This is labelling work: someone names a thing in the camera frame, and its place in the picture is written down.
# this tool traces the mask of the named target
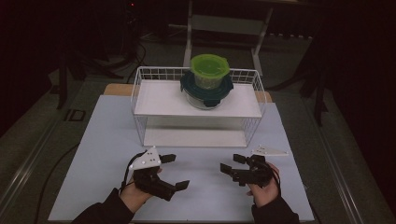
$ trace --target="dark background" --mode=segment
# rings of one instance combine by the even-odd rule
[[[314,37],[298,71],[313,64],[329,68],[326,86],[396,214],[395,1],[314,3],[336,8],[328,14],[310,7],[280,7],[268,32],[286,38]],[[186,22],[187,1],[136,1],[126,15],[123,7],[128,4],[109,0],[0,3],[0,136],[50,90],[48,73],[59,67],[65,40],[90,57],[106,59],[108,54],[122,53],[125,21],[138,19],[162,36],[168,22]],[[263,14],[261,7],[255,10],[253,17]]]

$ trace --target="green container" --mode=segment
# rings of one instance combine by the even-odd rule
[[[191,59],[191,71],[195,85],[204,90],[217,88],[223,77],[230,72],[227,59],[214,54],[200,54]]]

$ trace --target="floor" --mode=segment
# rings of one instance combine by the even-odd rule
[[[182,66],[183,30],[169,41],[155,35],[141,38],[138,55],[148,66]],[[264,39],[260,59],[265,87],[293,75],[309,46],[309,39]],[[213,53],[227,58],[233,68],[253,68],[250,49],[213,47],[205,39],[193,45],[192,55]],[[69,96],[57,110],[58,96],[49,92],[0,139],[0,223],[49,223],[51,207],[73,160],[96,101],[108,83],[124,83],[136,63],[114,70],[122,79],[108,78],[87,68],[84,81],[69,76]],[[49,74],[57,82],[58,71]],[[396,223],[368,170],[351,131],[329,90],[325,91],[323,126],[313,119],[314,96],[303,98],[297,82],[270,91],[282,118],[306,193],[317,213],[307,223]],[[84,111],[81,121],[70,120],[68,110]]]

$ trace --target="sleeve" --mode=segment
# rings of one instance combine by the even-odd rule
[[[117,189],[113,189],[103,203],[96,203],[85,209],[72,224],[127,224],[134,217],[119,197]]]
[[[289,205],[282,197],[277,197],[272,202],[258,208],[255,204],[251,212],[256,224],[299,224],[300,220],[296,213],[291,211]]]

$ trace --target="wooden edge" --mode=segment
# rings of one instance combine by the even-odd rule
[[[110,83],[106,86],[104,95],[121,95],[121,96],[130,96],[132,95],[132,87],[133,84],[120,84],[120,83]],[[272,103],[272,97],[268,91],[265,91],[265,97],[267,99],[267,103]],[[259,99],[262,98],[259,92],[256,92],[256,97]]]

